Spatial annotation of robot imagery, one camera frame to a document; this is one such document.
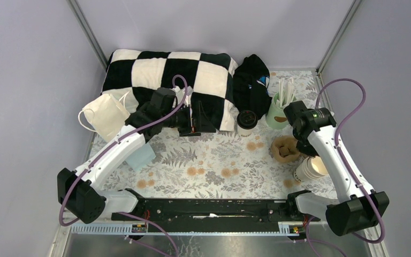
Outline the white paper coffee cup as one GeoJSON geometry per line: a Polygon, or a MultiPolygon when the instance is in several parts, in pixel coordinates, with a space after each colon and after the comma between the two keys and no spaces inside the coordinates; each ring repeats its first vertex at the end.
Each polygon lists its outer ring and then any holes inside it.
{"type": "Polygon", "coordinates": [[[239,124],[237,125],[237,134],[240,137],[248,137],[250,136],[253,131],[254,131],[255,126],[251,126],[251,127],[244,127],[244,126],[240,126],[239,124]]]}

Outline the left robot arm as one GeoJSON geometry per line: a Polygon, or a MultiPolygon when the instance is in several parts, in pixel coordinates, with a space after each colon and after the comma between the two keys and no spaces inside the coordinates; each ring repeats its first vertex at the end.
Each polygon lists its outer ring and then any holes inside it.
{"type": "Polygon", "coordinates": [[[136,193],[131,190],[103,191],[101,187],[117,167],[165,127],[176,128],[181,137],[216,132],[202,103],[186,105],[185,101],[185,97],[177,100],[171,89],[157,89],[150,101],[131,114],[117,135],[96,155],[73,171],[61,170],[57,175],[61,225],[71,225],[63,219],[65,210],[85,224],[102,215],[118,212],[124,212],[132,220],[140,219],[145,207],[136,193]]]}

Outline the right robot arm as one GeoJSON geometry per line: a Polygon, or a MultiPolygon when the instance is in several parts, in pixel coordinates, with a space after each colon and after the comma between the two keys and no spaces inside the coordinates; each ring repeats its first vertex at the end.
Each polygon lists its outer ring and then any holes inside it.
{"type": "Polygon", "coordinates": [[[298,221],[305,214],[326,221],[330,229],[343,236],[379,225],[390,200],[376,192],[350,157],[337,123],[327,108],[310,109],[302,101],[290,103],[284,110],[293,128],[300,152],[321,158],[336,189],[337,199],[303,190],[287,197],[286,215],[298,221]]]}

